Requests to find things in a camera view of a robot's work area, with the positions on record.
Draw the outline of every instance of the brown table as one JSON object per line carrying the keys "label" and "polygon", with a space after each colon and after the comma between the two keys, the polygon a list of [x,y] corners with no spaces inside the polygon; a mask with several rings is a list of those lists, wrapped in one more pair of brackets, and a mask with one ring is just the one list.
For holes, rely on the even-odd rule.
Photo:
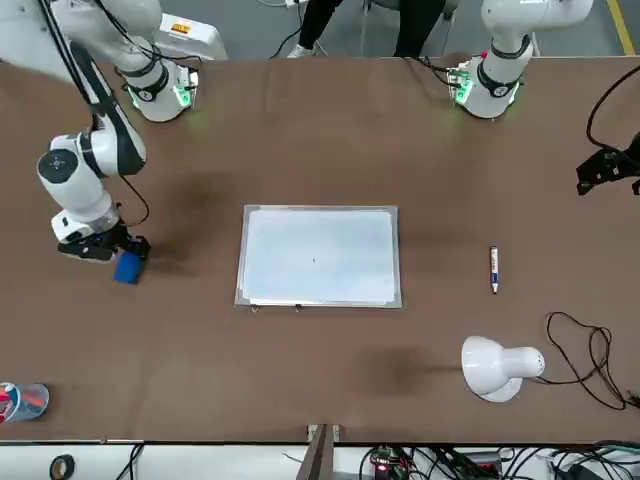
{"label": "brown table", "polygon": [[[478,334],[536,346],[547,376],[570,378],[543,333],[561,309],[611,328],[613,375],[640,389],[640,200],[630,181],[575,192],[594,151],[590,108],[637,62],[535,60],[496,122],[452,108],[431,73],[393,59],[207,64],[197,111],[166,125],[123,101],[149,152],[134,182],[152,212],[135,231],[154,250],[136,287],[112,281],[113,265],[56,253],[57,207],[35,163],[87,112],[71,86],[1,66],[0,365],[53,396],[41,421],[0,437],[302,440],[306,424],[333,422],[349,441],[637,439],[637,412],[578,386],[526,384],[493,405],[459,371]],[[640,77],[611,98],[598,137],[626,146],[639,89]],[[120,182],[108,187],[126,219],[142,213]],[[398,205],[405,308],[235,308],[242,209],[261,203]],[[557,332],[586,369],[586,332]]]}

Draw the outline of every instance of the marker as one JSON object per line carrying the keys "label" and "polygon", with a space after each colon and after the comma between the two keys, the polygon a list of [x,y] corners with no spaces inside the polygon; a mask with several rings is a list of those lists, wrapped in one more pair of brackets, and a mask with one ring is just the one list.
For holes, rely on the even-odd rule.
{"label": "marker", "polygon": [[498,247],[491,247],[491,290],[498,293]]}

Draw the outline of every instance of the black tape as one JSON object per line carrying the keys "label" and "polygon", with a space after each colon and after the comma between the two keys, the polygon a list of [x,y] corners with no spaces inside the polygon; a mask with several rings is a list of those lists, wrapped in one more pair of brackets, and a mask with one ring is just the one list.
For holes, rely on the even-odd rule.
{"label": "black tape", "polygon": [[76,469],[76,461],[71,455],[59,455],[53,459],[49,467],[51,480],[67,480],[71,478]]}

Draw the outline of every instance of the person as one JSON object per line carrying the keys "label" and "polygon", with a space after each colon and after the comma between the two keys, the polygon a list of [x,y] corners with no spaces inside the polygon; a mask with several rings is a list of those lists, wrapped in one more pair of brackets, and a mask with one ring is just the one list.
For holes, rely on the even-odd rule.
{"label": "person", "polygon": [[[298,44],[287,58],[315,53],[315,43],[342,0],[309,0]],[[444,10],[446,0],[400,0],[400,32],[394,56],[418,57],[431,29]]]}

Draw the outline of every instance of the desk lamp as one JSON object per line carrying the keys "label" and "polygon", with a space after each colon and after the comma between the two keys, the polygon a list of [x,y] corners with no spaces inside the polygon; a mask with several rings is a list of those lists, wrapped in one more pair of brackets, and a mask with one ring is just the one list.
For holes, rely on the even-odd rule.
{"label": "desk lamp", "polygon": [[484,337],[469,337],[462,346],[462,371],[473,393],[489,402],[511,400],[523,378],[544,372],[544,357],[532,347],[504,348]]}

